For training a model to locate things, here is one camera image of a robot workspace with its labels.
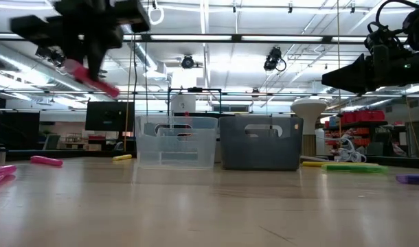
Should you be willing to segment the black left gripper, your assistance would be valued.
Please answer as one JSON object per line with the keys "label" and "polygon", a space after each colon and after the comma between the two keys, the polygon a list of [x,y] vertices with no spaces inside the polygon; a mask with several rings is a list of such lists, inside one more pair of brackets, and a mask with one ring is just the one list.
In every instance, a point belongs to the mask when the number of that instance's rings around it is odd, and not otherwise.
{"label": "black left gripper", "polygon": [[56,16],[41,19],[35,15],[10,19],[13,33],[39,47],[62,47],[66,59],[84,64],[87,46],[89,77],[99,80],[107,48],[120,48],[124,41],[123,25],[132,32],[150,30],[148,13],[139,0],[60,0],[55,2]]}

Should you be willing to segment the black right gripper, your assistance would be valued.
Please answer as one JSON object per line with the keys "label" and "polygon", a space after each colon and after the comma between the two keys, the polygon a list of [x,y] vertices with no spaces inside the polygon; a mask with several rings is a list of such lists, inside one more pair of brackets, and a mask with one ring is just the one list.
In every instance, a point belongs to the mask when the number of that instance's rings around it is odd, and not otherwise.
{"label": "black right gripper", "polygon": [[402,59],[407,57],[405,48],[375,45],[370,53],[370,58],[367,58],[368,72],[365,55],[361,54],[352,64],[323,74],[321,83],[358,94],[372,92],[382,86],[405,85],[402,63]]}

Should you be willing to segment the red highlighter marker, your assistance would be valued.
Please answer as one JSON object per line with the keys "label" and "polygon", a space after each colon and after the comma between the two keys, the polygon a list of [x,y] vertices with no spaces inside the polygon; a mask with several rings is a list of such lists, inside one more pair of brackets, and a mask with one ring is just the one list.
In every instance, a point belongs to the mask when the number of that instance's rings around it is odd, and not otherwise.
{"label": "red highlighter marker", "polygon": [[66,59],[64,62],[65,71],[71,74],[76,80],[81,81],[83,84],[92,86],[95,89],[98,89],[110,97],[117,97],[120,94],[120,90],[102,80],[93,80],[89,77],[88,68],[84,67],[76,60]]}

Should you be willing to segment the green marker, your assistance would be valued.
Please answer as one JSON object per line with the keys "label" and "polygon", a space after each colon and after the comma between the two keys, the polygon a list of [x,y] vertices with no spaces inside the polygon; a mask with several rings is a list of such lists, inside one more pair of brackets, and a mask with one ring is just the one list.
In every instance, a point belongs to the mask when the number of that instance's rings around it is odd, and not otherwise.
{"label": "green marker", "polygon": [[384,174],[388,172],[387,167],[380,165],[336,165],[325,164],[321,168],[328,172],[354,172],[354,173],[370,173],[370,174]]}

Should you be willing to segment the pink marker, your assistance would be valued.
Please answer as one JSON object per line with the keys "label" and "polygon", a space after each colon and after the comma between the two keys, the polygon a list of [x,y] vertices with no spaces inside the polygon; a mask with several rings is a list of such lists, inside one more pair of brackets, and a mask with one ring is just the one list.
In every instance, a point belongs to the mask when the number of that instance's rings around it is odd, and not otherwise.
{"label": "pink marker", "polygon": [[51,165],[51,166],[54,166],[54,167],[62,167],[63,166],[63,161],[62,160],[54,159],[54,158],[48,158],[48,157],[45,157],[45,156],[31,156],[30,161],[32,163],[38,163],[38,164],[43,164],[43,165]]}

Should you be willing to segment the purple marker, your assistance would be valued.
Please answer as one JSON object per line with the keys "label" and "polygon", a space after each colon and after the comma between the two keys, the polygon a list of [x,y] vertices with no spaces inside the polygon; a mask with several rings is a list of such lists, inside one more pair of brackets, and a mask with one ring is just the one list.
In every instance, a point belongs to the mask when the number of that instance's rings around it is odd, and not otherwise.
{"label": "purple marker", "polygon": [[396,180],[402,184],[419,185],[419,174],[398,174]]}

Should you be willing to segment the shelf with red bins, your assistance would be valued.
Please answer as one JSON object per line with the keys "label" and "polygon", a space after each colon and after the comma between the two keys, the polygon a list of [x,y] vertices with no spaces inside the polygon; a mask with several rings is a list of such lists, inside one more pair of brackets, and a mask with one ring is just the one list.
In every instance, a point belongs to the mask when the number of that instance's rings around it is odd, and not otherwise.
{"label": "shelf with red bins", "polygon": [[381,110],[358,110],[333,116],[325,123],[325,137],[337,139],[347,134],[354,144],[367,147],[374,138],[376,129],[387,125],[385,113]]}

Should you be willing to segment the white mushroom table lamp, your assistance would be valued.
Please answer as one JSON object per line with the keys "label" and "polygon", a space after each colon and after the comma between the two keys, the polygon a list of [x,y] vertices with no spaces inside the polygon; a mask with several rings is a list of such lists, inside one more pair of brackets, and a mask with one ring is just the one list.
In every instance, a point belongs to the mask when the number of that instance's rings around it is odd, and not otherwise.
{"label": "white mushroom table lamp", "polygon": [[327,103],[320,99],[298,99],[291,105],[291,110],[303,119],[302,156],[316,155],[315,124],[325,111]]}

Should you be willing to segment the black monitor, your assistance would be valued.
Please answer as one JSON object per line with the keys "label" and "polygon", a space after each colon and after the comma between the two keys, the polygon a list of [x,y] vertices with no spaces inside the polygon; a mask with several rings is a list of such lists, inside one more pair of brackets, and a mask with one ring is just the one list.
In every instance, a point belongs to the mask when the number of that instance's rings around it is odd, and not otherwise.
{"label": "black monitor", "polygon": [[89,102],[85,130],[131,132],[135,120],[133,102]]}

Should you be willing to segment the wooden shelf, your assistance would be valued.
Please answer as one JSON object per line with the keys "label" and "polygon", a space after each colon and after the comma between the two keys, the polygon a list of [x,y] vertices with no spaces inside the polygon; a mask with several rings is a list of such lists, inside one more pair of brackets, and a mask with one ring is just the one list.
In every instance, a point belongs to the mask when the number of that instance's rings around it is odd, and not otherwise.
{"label": "wooden shelf", "polygon": [[66,149],[83,150],[85,142],[81,133],[67,133],[63,145]]}

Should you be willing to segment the grey office chair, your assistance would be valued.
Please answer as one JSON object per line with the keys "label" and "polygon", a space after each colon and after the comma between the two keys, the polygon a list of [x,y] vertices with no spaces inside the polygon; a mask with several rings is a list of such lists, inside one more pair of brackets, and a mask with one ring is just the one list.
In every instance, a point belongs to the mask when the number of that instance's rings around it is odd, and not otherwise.
{"label": "grey office chair", "polygon": [[55,150],[58,147],[59,139],[60,135],[58,134],[47,135],[45,143],[43,145],[43,150]]}

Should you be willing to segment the black cabinet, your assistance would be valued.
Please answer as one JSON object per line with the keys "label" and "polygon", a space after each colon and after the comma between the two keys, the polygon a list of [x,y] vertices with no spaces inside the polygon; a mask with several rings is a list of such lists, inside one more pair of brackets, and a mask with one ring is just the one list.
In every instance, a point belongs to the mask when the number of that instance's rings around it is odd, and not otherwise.
{"label": "black cabinet", "polygon": [[[6,101],[0,99],[0,107]],[[0,147],[33,150],[38,146],[39,113],[0,110]]]}

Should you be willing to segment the white numbered box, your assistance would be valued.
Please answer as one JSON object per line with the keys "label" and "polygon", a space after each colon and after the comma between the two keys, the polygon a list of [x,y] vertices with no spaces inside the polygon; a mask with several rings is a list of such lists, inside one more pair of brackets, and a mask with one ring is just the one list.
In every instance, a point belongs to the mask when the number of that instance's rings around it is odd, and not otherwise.
{"label": "white numbered box", "polygon": [[171,98],[170,107],[172,113],[194,113],[196,111],[196,96],[178,94]]}

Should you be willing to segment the clear plastic bin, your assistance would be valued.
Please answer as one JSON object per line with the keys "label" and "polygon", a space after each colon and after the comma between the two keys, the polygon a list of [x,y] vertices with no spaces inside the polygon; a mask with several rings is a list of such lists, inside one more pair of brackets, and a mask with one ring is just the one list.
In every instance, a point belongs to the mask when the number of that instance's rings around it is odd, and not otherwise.
{"label": "clear plastic bin", "polygon": [[138,116],[135,118],[137,160],[141,167],[166,167],[177,169],[211,169],[212,167],[179,167],[162,165],[160,162],[158,131],[160,128],[213,128],[218,129],[218,120],[213,117],[161,117]]}

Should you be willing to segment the dark smoky plastic bin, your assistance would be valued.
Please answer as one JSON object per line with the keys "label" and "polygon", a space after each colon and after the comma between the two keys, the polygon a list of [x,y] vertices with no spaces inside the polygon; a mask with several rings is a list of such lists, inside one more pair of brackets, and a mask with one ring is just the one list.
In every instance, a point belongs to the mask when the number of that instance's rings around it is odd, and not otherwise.
{"label": "dark smoky plastic bin", "polygon": [[223,168],[298,170],[303,123],[304,120],[299,117],[221,117],[219,128]]}

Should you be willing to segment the black rig bar with lights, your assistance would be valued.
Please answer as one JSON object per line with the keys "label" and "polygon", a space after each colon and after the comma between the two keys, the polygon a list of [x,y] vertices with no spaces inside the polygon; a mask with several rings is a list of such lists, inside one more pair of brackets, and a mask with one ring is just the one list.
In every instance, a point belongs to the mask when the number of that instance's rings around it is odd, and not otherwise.
{"label": "black rig bar with lights", "polygon": [[253,34],[125,34],[124,41],[144,43],[288,43],[362,45],[365,36],[306,36]]}

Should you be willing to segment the white plastic bin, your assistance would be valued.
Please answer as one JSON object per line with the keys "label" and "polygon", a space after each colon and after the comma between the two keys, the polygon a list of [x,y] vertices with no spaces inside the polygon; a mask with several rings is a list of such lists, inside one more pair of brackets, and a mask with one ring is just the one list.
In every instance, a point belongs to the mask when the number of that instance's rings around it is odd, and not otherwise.
{"label": "white plastic bin", "polygon": [[212,167],[216,150],[216,129],[160,128],[159,153],[162,165]]}

